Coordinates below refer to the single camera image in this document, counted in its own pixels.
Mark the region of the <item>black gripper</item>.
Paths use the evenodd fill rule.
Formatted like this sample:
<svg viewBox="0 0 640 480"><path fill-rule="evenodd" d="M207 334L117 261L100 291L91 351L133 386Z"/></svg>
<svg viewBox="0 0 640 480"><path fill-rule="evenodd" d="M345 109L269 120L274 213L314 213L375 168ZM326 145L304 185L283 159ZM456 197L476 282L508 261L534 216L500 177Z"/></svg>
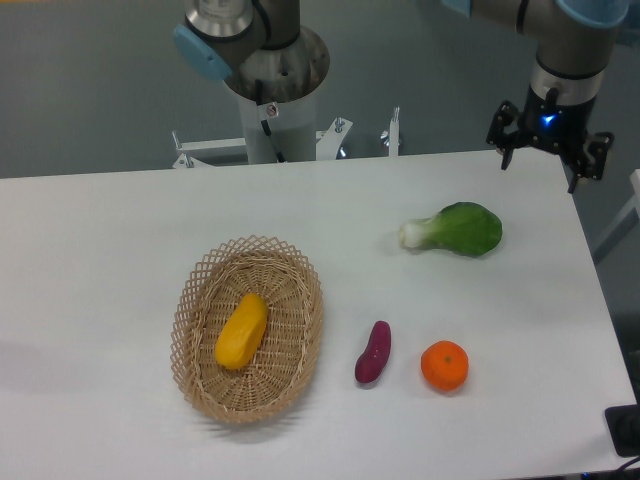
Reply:
<svg viewBox="0 0 640 480"><path fill-rule="evenodd" d="M568 193L573 194L583 179L600 181L611 154L615 135L612 132L587 133L587 124L595 104L592 98L576 105L548 106L532 88L520 115L510 101L503 101L494 113L486 143L501 155L501 169L506 170L515 150L534 147L561 155L571 172Z"/></svg>

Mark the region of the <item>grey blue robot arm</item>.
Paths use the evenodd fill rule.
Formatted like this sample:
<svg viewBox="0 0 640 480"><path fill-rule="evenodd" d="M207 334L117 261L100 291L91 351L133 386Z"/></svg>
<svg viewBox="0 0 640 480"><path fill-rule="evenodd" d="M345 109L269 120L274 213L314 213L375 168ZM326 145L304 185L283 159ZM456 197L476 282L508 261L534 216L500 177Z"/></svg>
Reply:
<svg viewBox="0 0 640 480"><path fill-rule="evenodd" d="M486 140L504 164L532 147L558 156L572 181L602 177L614 137L587 125L619 30L625 1L453 1L452 10L513 28L537 43L526 103L503 102ZM173 33L183 59L224 83L245 113L253 164L317 158L307 99L330 64L322 39L300 21L296 1L189 1Z"/></svg>

